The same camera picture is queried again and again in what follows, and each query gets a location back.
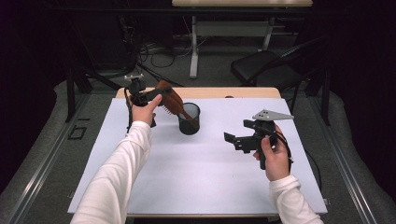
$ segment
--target white long-sleeved shirt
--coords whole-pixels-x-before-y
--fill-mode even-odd
[[[323,223],[300,192],[300,186],[299,180],[294,175],[270,182],[270,197],[282,223]]]
[[[150,149],[150,127],[135,121],[91,180],[71,223],[125,223],[132,185]],[[293,175],[270,182],[270,197],[284,224],[323,223],[309,207]]]

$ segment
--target brown object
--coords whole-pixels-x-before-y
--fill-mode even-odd
[[[165,88],[171,87],[171,85],[164,80],[158,82],[157,86],[155,86],[156,90],[164,90]],[[163,106],[174,115],[182,114],[187,120],[191,121],[191,124],[195,127],[198,127],[198,123],[196,120],[192,119],[192,117],[184,110],[183,108],[183,100],[180,96],[172,90],[170,93],[166,93],[163,95],[162,100]]]

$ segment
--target gray floor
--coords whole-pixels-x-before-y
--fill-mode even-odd
[[[290,46],[289,36],[273,36],[270,49],[282,51]],[[191,55],[175,58],[165,68],[156,68],[150,59],[144,65],[186,86],[238,86],[230,72],[230,62],[257,50],[262,43],[250,38],[207,39],[200,47],[198,78],[190,79]],[[157,54],[154,64],[171,62],[166,55]],[[156,81],[147,73],[148,86]],[[127,86],[122,77],[113,81]],[[99,133],[106,110],[115,92],[92,80],[92,94],[78,94],[78,112],[69,123],[64,83],[55,90],[57,104],[35,145],[0,196],[0,223],[68,223],[66,213],[73,192],[85,168],[92,145]],[[290,97],[290,92],[282,94]],[[325,223],[396,223],[395,203],[375,183],[360,160],[353,143],[344,113],[343,102],[331,95],[330,122],[324,125],[318,115],[318,100],[301,92],[295,107],[295,124],[303,145],[313,155],[321,173],[322,195],[330,200],[329,213],[322,216]],[[86,128],[82,139],[73,139],[74,128]],[[318,178],[318,170],[312,162]]]

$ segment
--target black chair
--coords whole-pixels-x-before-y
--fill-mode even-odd
[[[294,88],[290,99],[292,113],[300,84],[321,69],[318,60],[324,53],[320,49],[325,49],[327,42],[328,37],[322,36],[295,46],[280,56],[263,50],[232,62],[231,70],[242,82],[241,86],[275,87],[279,92]]]

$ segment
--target table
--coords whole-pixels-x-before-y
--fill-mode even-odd
[[[201,129],[194,135],[178,130],[177,117],[161,108],[155,113],[150,157],[134,183],[130,217],[271,217],[277,211],[268,199],[268,180],[252,154],[236,151],[223,132],[252,135],[243,119],[262,110],[289,113],[274,88],[174,88],[184,102],[201,107]],[[232,95],[238,98],[224,98]],[[125,135],[128,112],[123,90],[113,99],[99,132],[69,213],[97,169]],[[288,138],[302,192],[314,211],[327,213],[318,185],[292,120],[276,122]]]
[[[311,0],[173,0],[174,7],[311,7]],[[268,21],[197,21],[192,16],[192,55],[190,78],[197,78],[198,35],[263,36],[262,49],[267,50],[275,18]]]

